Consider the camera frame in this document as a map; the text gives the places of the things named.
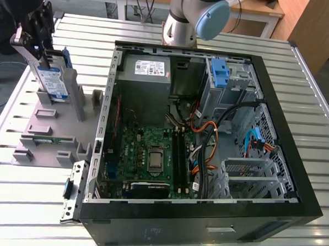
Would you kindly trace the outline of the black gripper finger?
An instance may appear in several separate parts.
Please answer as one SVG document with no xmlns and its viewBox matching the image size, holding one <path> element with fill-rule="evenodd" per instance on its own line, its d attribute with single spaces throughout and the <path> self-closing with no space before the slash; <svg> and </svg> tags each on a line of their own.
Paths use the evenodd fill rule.
<svg viewBox="0 0 329 246">
<path fill-rule="evenodd" d="M 50 67 L 42 35 L 42 10 L 29 13 L 23 23 L 24 38 L 28 38 L 26 49 L 40 62 L 40 67 Z"/>
<path fill-rule="evenodd" d="M 53 49 L 52 35 L 55 33 L 52 4 L 50 1 L 44 2 L 42 5 L 42 37 L 44 47 Z"/>
</svg>

